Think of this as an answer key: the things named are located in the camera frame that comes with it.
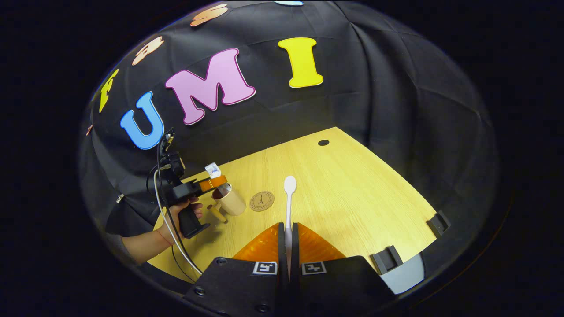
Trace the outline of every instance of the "mug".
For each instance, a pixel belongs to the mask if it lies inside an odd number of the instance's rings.
[[[230,215],[238,216],[242,214],[246,209],[245,200],[239,195],[237,191],[233,189],[231,184],[227,184],[227,194],[223,195],[221,191],[216,188],[211,193],[211,197],[215,201],[215,205],[208,207],[214,216],[216,216],[220,221],[225,222],[225,217],[218,211],[221,207]]]

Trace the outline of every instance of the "round cork coaster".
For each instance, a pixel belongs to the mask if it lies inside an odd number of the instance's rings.
[[[261,212],[272,206],[274,194],[271,192],[260,192],[250,199],[250,208],[256,212]]]

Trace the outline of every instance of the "letter m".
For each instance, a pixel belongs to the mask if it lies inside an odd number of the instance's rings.
[[[180,71],[166,82],[167,88],[172,88],[182,109],[184,109],[184,124],[192,125],[200,121],[205,111],[197,108],[192,98],[198,100],[208,109],[217,109],[217,91],[223,90],[223,104],[235,104],[249,99],[255,93],[254,87],[247,85],[239,65],[237,64],[238,49],[221,51],[211,57],[206,79],[187,70]]]

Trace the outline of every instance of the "wooden table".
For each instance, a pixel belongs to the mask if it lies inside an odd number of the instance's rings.
[[[329,144],[320,146],[320,140],[329,140]],[[219,168],[246,200],[247,208],[237,217],[226,215],[228,223],[224,224],[206,210],[214,203],[212,193],[200,197],[204,205],[200,222],[211,226],[183,243],[202,271],[215,257],[233,257],[266,228],[285,222],[284,179],[289,175],[297,180],[292,222],[311,228],[347,257],[361,255],[373,266],[369,256],[393,245],[405,262],[435,240],[426,224],[435,214],[431,205],[390,166],[337,127]],[[186,180],[207,177],[203,171]],[[255,212],[249,201],[260,191],[272,192],[275,200],[267,210]],[[161,224],[159,216],[155,228]],[[174,248],[184,272],[196,279],[198,274]],[[149,263],[188,281],[174,263],[170,248]]]

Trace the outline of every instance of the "bolt hole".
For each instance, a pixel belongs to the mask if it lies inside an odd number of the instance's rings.
[[[218,258],[215,260],[215,262],[219,265],[224,265],[225,263],[227,263],[227,259],[225,258]]]
[[[264,312],[269,312],[269,311],[270,311],[270,307],[268,307],[268,306],[265,305],[265,304],[257,305],[257,306],[255,307],[255,309],[256,309],[258,312],[262,312],[262,313],[264,313]]]
[[[198,296],[202,296],[202,297],[203,297],[204,294],[206,293],[206,291],[205,291],[203,288],[196,286],[196,287],[194,288],[194,293],[196,293]]]

